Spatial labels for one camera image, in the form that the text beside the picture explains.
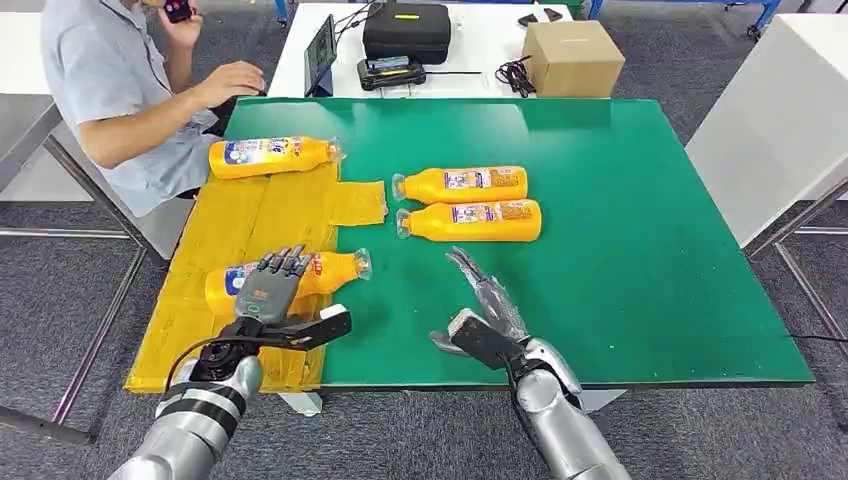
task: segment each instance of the man's hand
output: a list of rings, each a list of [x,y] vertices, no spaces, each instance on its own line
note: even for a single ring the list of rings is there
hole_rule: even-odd
[[[236,95],[256,95],[265,89],[262,70],[247,62],[222,65],[191,89],[203,108],[214,108]]]
[[[192,11],[197,9],[196,0],[188,0]],[[157,8],[156,13],[159,14],[159,21],[162,23],[162,29],[165,31],[165,38],[168,41],[169,48],[191,49],[197,43],[197,38],[200,36],[200,29],[203,28],[203,17],[200,15],[192,15],[188,20],[179,23],[171,23],[168,20],[168,15],[165,9]]]

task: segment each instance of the orange bottle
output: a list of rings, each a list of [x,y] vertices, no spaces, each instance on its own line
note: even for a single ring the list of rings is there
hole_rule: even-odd
[[[428,168],[416,175],[392,177],[395,200],[421,203],[470,203],[527,198],[527,171],[521,167]]]
[[[532,242],[542,231],[542,211],[533,200],[435,203],[397,212],[398,236],[424,237],[434,242]]]
[[[209,147],[209,167],[221,179],[305,172],[322,163],[341,161],[342,157],[336,139],[310,137],[224,141]]]
[[[206,303],[215,315],[233,314],[236,295],[257,264],[251,262],[222,268],[206,275]],[[329,295],[357,278],[371,278],[371,255],[368,250],[360,248],[348,254],[317,253],[303,273],[295,298],[317,293]]]

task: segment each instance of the floor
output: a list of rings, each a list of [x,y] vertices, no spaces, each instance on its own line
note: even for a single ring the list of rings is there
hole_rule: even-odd
[[[234,59],[274,68],[283,38],[268,2],[208,12],[198,78]],[[616,96],[656,98],[685,143],[745,58],[754,7],[609,3],[601,22],[627,57]],[[87,203],[0,203],[11,226],[108,227]],[[819,224],[848,224],[837,205]],[[787,242],[848,328],[848,243]],[[133,247],[121,241],[0,238],[0,405],[47,416],[109,302]],[[821,333],[776,254],[754,270],[787,327]],[[139,444],[155,396],[121,383],[164,273],[146,262],[70,423],[98,432],[76,447],[0,427],[0,477],[105,478]],[[848,478],[848,363],[799,341],[818,383],[798,389],[629,392],[593,415],[635,479]],[[349,393],[306,419],[270,396],[251,405],[215,479],[546,479],[502,392]]]

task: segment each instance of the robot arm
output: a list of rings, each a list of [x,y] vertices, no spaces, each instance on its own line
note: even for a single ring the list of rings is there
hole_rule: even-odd
[[[310,323],[288,324],[287,312],[311,261],[303,246],[268,254],[247,277],[236,299],[236,320],[188,360],[156,408],[156,420],[114,480],[195,480],[209,477],[259,392],[260,347],[310,350],[346,335],[350,314],[341,305],[325,308]],[[198,344],[174,363],[179,364]]]
[[[506,370],[516,414],[555,478],[630,480],[595,422],[583,411],[583,389],[559,352],[527,333],[506,290],[497,279],[484,274],[465,251],[454,247],[448,258],[465,274],[484,318],[463,309],[448,325],[447,335],[432,332],[431,340],[444,351],[459,349],[493,370]]]

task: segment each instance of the bottle cap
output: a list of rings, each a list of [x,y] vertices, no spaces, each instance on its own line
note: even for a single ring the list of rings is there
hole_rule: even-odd
[[[353,264],[356,268],[356,277],[361,280],[371,280],[371,254],[365,248],[360,248],[353,253]]]
[[[410,235],[409,232],[409,210],[399,209],[395,214],[395,222],[397,225],[398,237],[399,238],[408,238]]]
[[[404,200],[406,198],[403,185],[404,180],[406,180],[406,177],[399,173],[392,175],[392,195],[395,197],[395,200]]]
[[[327,151],[330,153],[330,160],[332,160],[333,163],[341,163],[347,156],[342,151],[342,144],[339,141],[339,137],[333,137],[327,141]]]

